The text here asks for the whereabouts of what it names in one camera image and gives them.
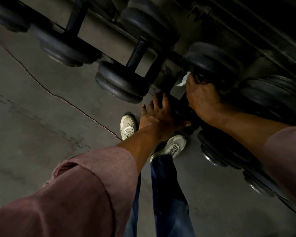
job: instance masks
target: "white sneaker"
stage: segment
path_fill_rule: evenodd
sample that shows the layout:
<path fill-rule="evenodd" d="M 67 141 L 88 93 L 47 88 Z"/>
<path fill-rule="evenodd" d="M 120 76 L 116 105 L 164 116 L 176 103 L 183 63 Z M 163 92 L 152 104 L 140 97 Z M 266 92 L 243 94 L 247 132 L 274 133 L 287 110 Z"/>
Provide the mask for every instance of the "white sneaker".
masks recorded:
<path fill-rule="evenodd" d="M 130 138 L 137 131 L 137 122 L 133 115 L 124 115 L 121 120 L 120 130 L 122 140 Z"/>
<path fill-rule="evenodd" d="M 184 149 L 185 144 L 186 144 L 186 139 L 181 135 L 176 135 L 170 138 L 163 149 L 155 152 L 150 157 L 150 162 L 152 162 L 152 160 L 159 155 L 171 155 L 172 158 L 174 159 Z"/>

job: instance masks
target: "shoelace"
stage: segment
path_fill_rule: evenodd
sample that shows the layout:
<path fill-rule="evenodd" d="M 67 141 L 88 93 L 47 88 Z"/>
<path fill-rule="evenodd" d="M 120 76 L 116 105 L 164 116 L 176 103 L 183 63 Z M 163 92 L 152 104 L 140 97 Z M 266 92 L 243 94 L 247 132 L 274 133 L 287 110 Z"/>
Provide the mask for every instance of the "shoelace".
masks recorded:
<path fill-rule="evenodd" d="M 131 126 L 126 127 L 126 128 L 124 129 L 124 133 L 125 133 L 126 138 L 129 138 L 131 135 L 134 134 L 134 128 L 131 127 Z"/>
<path fill-rule="evenodd" d="M 179 146 L 178 146 L 178 144 L 173 144 L 173 145 L 170 147 L 168 154 L 170 154 L 170 155 L 173 156 L 178 150 L 179 150 Z"/>

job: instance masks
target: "person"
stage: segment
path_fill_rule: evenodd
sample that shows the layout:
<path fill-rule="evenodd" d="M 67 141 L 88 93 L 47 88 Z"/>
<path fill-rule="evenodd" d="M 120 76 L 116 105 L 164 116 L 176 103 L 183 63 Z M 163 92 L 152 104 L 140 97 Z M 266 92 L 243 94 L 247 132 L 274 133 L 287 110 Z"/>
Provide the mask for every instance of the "person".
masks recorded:
<path fill-rule="evenodd" d="M 296 127 L 234 110 L 192 75 L 186 96 L 201 119 L 251 151 L 296 203 Z M 1 207 L 0 236 L 135 236 L 138 176 L 163 141 L 166 147 L 150 158 L 156 235 L 195 235 L 172 161 L 185 141 L 171 136 L 187 125 L 174 124 L 165 94 L 162 107 L 155 96 L 148 111 L 142 107 L 138 131 L 125 117 L 122 142 L 64 161 L 38 192 Z"/>

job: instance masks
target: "jeans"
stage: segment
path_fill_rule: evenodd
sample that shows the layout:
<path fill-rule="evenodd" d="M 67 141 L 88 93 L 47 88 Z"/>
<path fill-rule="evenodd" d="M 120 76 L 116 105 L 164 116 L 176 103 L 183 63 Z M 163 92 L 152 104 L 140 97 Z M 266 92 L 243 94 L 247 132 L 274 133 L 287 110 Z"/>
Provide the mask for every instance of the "jeans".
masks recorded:
<path fill-rule="evenodd" d="M 156 236 L 195 236 L 188 204 L 179 186 L 172 156 L 155 157 L 150 168 Z M 136 195 L 123 237 L 137 236 L 140 183 L 141 174 L 138 177 Z"/>

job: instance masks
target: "pink shirt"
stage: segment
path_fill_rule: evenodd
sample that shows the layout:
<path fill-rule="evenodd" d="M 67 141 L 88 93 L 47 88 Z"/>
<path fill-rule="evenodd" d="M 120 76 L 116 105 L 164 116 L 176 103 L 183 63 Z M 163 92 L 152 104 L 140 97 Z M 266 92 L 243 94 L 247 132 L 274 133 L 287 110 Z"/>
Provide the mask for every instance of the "pink shirt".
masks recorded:
<path fill-rule="evenodd" d="M 264 166 L 296 203 L 296 127 L 271 136 Z M 137 186 L 137 167 L 121 147 L 59 164 L 35 194 L 0 209 L 0 237 L 122 236 Z"/>

